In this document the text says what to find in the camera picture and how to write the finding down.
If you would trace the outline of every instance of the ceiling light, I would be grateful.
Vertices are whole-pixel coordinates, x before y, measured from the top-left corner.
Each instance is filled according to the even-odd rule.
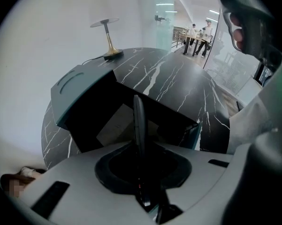
[[[216,20],[214,20],[214,19],[212,19],[212,18],[209,18],[209,17],[206,17],[207,19],[209,19],[209,20],[212,20],[212,21],[215,21],[215,22],[218,22],[218,21],[216,21]]]
[[[174,3],[159,3],[157,6],[174,5]]]
[[[216,13],[216,14],[218,14],[218,15],[219,15],[219,13],[218,13],[218,12],[216,12],[216,11],[210,10],[210,12],[212,12],[212,13]]]

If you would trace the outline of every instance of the gold lamp base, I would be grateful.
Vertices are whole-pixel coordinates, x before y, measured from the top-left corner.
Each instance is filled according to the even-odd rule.
[[[121,49],[116,49],[113,44],[112,44],[112,40],[109,36],[109,33],[107,33],[107,41],[108,41],[108,52],[106,54],[103,55],[104,60],[112,60],[115,59],[117,57],[122,56],[123,50]]]
[[[118,20],[119,20],[119,18],[105,19],[105,20],[96,22],[96,23],[94,23],[94,24],[91,25],[91,28],[104,25],[105,32],[107,33],[108,52],[103,55],[104,60],[112,60],[112,59],[115,59],[115,58],[117,58],[117,57],[121,57],[121,56],[123,56],[123,54],[124,54],[124,53],[123,53],[123,50],[121,50],[121,49],[116,49],[116,48],[113,46],[112,40],[111,40],[111,38],[110,38],[110,36],[109,36],[108,27],[107,27],[107,24],[108,24],[108,23],[113,23],[113,22],[116,22],[116,21],[118,21]]]

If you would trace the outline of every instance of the ceiling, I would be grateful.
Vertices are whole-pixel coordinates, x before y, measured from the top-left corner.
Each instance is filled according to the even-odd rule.
[[[177,4],[177,11],[184,10],[186,11],[187,15],[189,16],[192,23],[196,24],[197,28],[202,28],[206,26],[206,17],[218,20],[218,15],[215,13],[210,12],[209,10],[214,10],[219,12],[220,10],[220,3],[218,0],[175,0],[175,4]]]

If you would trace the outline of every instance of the person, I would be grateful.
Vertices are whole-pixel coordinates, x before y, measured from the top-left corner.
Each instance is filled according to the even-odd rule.
[[[0,178],[2,189],[10,197],[19,197],[27,185],[38,179],[45,170],[23,167],[17,174],[4,174]]]
[[[192,28],[191,28],[191,30],[190,30],[190,36],[192,36],[192,37],[196,37],[197,32],[198,32],[198,31],[195,29],[195,27],[196,27],[196,24],[193,24],[193,25],[192,25]],[[191,38],[190,46],[193,45],[194,40],[195,40],[195,39]]]
[[[207,23],[207,26],[203,28],[204,31],[203,31],[203,35],[202,35],[202,40],[204,40],[204,42],[201,42],[198,50],[195,52],[195,54],[198,55],[198,53],[200,52],[203,45],[205,45],[205,50],[203,51],[203,53],[201,55],[202,58],[206,57],[206,51],[207,51],[207,48],[208,48],[208,43],[211,41],[212,32],[213,32],[212,21],[207,19],[206,23]]]

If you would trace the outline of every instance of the black cable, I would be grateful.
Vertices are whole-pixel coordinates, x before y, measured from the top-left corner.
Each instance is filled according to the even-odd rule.
[[[97,58],[92,58],[92,59],[89,59],[87,61],[84,61],[81,65],[83,65],[84,63],[88,62],[88,61],[91,61],[91,60],[95,60],[95,59],[98,59],[98,58],[102,58],[103,56],[100,56],[100,57],[97,57]]]

